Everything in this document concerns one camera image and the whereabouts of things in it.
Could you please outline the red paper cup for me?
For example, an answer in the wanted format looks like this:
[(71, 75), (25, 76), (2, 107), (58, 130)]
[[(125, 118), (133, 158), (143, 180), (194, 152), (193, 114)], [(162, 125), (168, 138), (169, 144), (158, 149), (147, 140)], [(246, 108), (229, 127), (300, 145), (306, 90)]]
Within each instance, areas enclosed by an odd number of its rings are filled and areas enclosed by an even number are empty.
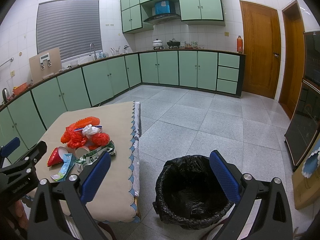
[(54, 165), (63, 163), (63, 157), (65, 156), (65, 154), (68, 154), (68, 151), (66, 148), (64, 148), (62, 146), (56, 147), (52, 151), (52, 153), (47, 161), (47, 166), (52, 167)]

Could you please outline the red plastic bag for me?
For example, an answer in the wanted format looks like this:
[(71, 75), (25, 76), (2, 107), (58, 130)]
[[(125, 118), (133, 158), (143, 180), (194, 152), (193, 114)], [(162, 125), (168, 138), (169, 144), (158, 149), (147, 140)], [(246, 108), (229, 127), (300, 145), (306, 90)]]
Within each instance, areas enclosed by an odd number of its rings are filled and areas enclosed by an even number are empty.
[(90, 150), (95, 150), (100, 146), (106, 146), (111, 141), (110, 136), (103, 131), (94, 135), (91, 139), (88, 139), (82, 135), (82, 129), (83, 128), (77, 128), (69, 132), (65, 129), (60, 141), (66, 144), (68, 148), (77, 149), (86, 146)]

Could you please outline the green lower kitchen cabinets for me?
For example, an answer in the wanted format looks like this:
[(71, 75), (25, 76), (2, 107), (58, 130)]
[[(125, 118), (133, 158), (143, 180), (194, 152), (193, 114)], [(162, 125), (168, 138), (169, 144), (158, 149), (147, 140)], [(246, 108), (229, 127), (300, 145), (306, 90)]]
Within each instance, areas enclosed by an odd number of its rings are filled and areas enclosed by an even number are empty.
[(210, 90), (240, 97), (245, 56), (213, 50), (158, 50), (84, 64), (53, 75), (1, 107), (1, 144), (20, 146), (14, 163), (64, 112), (99, 105), (141, 84)]

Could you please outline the green upper kitchen cabinets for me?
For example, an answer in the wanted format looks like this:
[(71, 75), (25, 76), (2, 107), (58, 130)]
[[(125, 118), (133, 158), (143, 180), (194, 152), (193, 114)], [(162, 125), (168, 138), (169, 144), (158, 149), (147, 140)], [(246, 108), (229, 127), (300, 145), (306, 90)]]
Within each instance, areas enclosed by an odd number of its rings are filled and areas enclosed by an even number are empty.
[(187, 25), (225, 25), (222, 0), (120, 0), (123, 33), (152, 30), (144, 20), (158, 14), (178, 14)]

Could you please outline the green white milk carton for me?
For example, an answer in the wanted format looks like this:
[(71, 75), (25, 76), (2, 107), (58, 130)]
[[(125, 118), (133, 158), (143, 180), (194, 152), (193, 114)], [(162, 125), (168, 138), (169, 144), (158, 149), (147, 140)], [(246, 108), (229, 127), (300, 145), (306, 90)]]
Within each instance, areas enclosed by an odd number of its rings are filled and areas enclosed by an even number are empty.
[(103, 153), (108, 153), (111, 157), (116, 155), (115, 145), (112, 140), (106, 146), (100, 146), (76, 159), (75, 166), (77, 171), (81, 172), (86, 166), (93, 164)]

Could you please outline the white paper cup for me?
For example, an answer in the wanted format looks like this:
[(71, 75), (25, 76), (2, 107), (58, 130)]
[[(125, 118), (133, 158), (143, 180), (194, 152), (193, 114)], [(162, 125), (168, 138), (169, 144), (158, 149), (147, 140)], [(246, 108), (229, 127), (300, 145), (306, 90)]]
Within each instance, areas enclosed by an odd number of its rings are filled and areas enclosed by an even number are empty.
[(86, 155), (90, 152), (89, 148), (86, 146), (82, 146), (75, 150), (75, 157), (76, 159), (80, 159), (83, 155)]

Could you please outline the steel electric kettle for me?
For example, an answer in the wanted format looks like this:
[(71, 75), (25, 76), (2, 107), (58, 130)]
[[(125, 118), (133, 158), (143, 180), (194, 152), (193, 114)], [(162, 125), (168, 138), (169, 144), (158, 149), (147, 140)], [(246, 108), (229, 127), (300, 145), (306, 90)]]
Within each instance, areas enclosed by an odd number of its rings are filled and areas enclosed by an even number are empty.
[(10, 101), (11, 95), (10, 95), (10, 92), (9, 92), (9, 90), (7, 88), (3, 88), (2, 97), (3, 97), (3, 102), (4, 103), (7, 103), (7, 102)]

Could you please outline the orange plastic basin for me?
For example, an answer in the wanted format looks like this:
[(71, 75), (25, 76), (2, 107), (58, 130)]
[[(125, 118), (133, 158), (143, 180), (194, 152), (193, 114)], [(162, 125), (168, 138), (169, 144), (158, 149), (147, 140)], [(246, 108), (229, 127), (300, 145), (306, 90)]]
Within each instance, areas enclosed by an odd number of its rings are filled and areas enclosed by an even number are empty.
[(15, 96), (18, 96), (28, 88), (28, 84), (25, 82), (18, 87), (14, 87), (12, 92)]

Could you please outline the white crumpled tissue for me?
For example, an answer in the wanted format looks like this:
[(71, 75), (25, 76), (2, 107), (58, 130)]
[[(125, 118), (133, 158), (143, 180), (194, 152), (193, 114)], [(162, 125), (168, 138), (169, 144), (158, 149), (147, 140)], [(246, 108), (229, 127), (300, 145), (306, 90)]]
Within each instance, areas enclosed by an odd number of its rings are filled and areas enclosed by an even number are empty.
[(100, 125), (89, 124), (82, 129), (82, 135), (84, 137), (87, 137), (88, 139), (91, 139), (91, 137), (102, 132), (102, 130), (103, 130), (103, 127)]

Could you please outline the wooden cutting board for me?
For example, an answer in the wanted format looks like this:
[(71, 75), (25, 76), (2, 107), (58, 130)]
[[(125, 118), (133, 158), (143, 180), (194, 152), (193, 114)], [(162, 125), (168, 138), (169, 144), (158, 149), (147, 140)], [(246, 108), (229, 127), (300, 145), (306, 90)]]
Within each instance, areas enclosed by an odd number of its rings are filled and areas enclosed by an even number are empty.
[(29, 67), (33, 84), (58, 73), (62, 69), (60, 49), (56, 47), (29, 58)]

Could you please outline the dark glass cabinet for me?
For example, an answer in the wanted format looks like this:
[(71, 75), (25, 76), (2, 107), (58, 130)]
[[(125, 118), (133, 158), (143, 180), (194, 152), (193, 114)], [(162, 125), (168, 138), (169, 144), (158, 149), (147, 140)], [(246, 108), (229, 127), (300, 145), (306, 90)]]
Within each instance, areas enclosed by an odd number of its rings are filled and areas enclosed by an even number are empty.
[(304, 33), (305, 61), (299, 99), (284, 135), (296, 170), (319, 133), (319, 31)]

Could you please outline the orange thermos bottle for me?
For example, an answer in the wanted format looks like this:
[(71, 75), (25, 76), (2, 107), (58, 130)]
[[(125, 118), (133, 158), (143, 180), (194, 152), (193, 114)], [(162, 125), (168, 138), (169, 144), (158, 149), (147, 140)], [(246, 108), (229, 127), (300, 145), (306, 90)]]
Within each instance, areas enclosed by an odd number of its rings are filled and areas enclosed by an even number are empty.
[(236, 39), (236, 49), (238, 53), (243, 53), (243, 39), (240, 35)]

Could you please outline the white cooking pot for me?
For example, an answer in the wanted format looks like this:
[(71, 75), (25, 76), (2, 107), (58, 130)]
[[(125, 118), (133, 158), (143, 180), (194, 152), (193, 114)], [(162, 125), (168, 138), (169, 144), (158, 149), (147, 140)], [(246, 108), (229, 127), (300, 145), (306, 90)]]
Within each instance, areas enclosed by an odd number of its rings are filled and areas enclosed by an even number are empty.
[(155, 39), (155, 40), (152, 42), (152, 47), (153, 47), (153, 50), (164, 49), (163, 41), (161, 41), (161, 40), (159, 40), (159, 39)]

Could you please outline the black range hood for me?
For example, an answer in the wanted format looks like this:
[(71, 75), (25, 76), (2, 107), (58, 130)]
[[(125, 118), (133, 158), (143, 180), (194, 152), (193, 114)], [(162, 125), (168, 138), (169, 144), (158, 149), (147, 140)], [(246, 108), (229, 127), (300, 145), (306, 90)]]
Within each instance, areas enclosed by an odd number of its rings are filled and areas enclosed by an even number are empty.
[(168, 21), (174, 21), (174, 20), (180, 20), (180, 19), (181, 19), (180, 15), (168, 13), (168, 14), (158, 14), (158, 15), (151, 16), (150, 18), (147, 18), (146, 20), (144, 20), (144, 22), (157, 25), (157, 24), (168, 22)]

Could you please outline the wall towel rail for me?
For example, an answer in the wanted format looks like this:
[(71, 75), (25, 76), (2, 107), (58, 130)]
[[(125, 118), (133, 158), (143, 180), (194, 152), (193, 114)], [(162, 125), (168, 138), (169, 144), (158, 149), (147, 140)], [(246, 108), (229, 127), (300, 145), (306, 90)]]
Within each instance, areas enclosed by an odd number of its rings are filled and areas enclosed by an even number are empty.
[(9, 62), (12, 62), (12, 61), (14, 61), (14, 58), (13, 58), (13, 57), (11, 57), (11, 58), (8, 59), (7, 61), (3, 62), (3, 63), (0, 65), (0, 67), (4, 66), (5, 64), (7, 64), (7, 63), (9, 63)]

